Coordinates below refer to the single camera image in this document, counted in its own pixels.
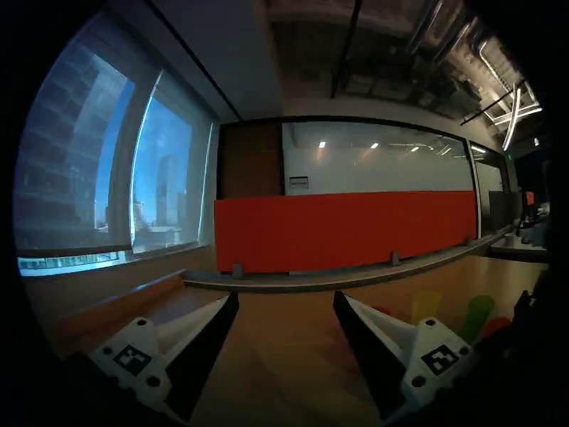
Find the glass wall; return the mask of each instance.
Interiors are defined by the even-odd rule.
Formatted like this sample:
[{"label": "glass wall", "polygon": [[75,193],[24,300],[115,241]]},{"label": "glass wall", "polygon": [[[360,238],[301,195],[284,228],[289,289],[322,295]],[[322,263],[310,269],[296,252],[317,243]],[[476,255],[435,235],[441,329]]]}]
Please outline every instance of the glass wall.
[{"label": "glass wall", "polygon": [[462,141],[356,122],[282,125],[287,195],[472,190]]},{"label": "glass wall", "polygon": [[476,164],[480,197],[482,235],[495,233],[511,223],[508,173],[503,156],[486,147],[470,145]]},{"label": "glass wall", "polygon": [[199,244],[213,118],[162,67],[103,15],[60,54],[30,110],[16,163],[23,275]]}]

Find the colored cup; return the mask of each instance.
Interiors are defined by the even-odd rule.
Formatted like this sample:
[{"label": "colored cup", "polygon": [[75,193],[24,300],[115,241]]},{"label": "colored cup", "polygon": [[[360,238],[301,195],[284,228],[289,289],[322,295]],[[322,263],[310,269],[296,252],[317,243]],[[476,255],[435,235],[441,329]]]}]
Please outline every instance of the colored cup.
[{"label": "colored cup", "polygon": [[381,307],[380,305],[374,305],[372,308],[376,309],[379,312],[382,312],[384,315],[393,316],[391,311],[385,307]]},{"label": "colored cup", "polygon": [[467,317],[459,332],[466,342],[472,343],[478,337],[494,308],[494,299],[489,295],[479,295],[468,303]]},{"label": "colored cup", "polygon": [[484,327],[484,331],[480,334],[481,338],[486,338],[499,331],[500,329],[505,328],[511,324],[511,320],[507,317],[495,317],[494,319],[490,319],[486,326]]},{"label": "colored cup", "polygon": [[411,302],[411,323],[416,325],[427,317],[435,317],[439,309],[440,300],[441,295],[431,290],[415,293]]}]

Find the skyscraper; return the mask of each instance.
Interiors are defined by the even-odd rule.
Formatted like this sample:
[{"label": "skyscraper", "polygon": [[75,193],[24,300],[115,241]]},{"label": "skyscraper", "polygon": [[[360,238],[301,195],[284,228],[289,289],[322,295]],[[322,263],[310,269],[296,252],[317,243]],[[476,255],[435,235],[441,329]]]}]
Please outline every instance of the skyscraper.
[{"label": "skyscraper", "polygon": [[19,248],[94,244],[99,158],[125,80],[81,43],[61,53],[22,135],[14,184]]},{"label": "skyscraper", "polygon": [[168,168],[170,156],[162,157],[158,163],[158,176],[156,178],[156,225],[165,226],[168,223]]},{"label": "skyscraper", "polygon": [[143,228],[146,228],[147,225],[144,222],[144,218],[142,217],[142,204],[141,201],[135,201],[132,204],[132,216],[134,217],[134,229],[135,231],[140,231]]}]

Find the blue sky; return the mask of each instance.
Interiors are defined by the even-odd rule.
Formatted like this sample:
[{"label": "blue sky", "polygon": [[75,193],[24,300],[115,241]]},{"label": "blue sky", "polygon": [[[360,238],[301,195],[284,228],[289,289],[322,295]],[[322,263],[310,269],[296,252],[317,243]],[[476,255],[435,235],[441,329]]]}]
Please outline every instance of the blue sky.
[{"label": "blue sky", "polygon": [[[95,185],[95,201],[97,202],[95,215],[97,220],[105,220],[112,158],[122,118],[133,91],[134,83],[127,82],[119,96],[105,133]],[[147,223],[156,220],[156,181],[159,161],[162,157],[170,158],[167,210],[169,220],[176,220],[177,194],[184,193],[186,190],[191,130],[188,123],[152,98],[144,126],[140,132],[134,165],[134,195],[137,200],[144,202],[142,214]]]}]

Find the ceiling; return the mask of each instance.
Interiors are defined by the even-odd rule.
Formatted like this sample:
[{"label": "ceiling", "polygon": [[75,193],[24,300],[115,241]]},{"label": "ceiling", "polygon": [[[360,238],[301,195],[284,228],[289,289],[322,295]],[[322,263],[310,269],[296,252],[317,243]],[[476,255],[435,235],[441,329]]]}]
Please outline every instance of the ceiling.
[{"label": "ceiling", "polygon": [[[353,0],[266,1],[285,91],[289,80],[301,82],[303,88],[320,85],[330,91],[354,4]],[[416,49],[409,49],[425,16],[434,16],[432,25],[415,38]],[[442,49],[445,43],[447,50]],[[403,102],[461,121],[523,80],[504,47],[461,0],[363,0],[341,69],[339,95]],[[498,139],[506,135],[513,98],[507,95],[486,112],[489,130]],[[521,86],[520,100],[520,108],[527,107],[521,112],[539,107],[528,85]],[[520,135],[533,140],[539,116],[537,112],[518,119],[512,146],[519,143]]]}]

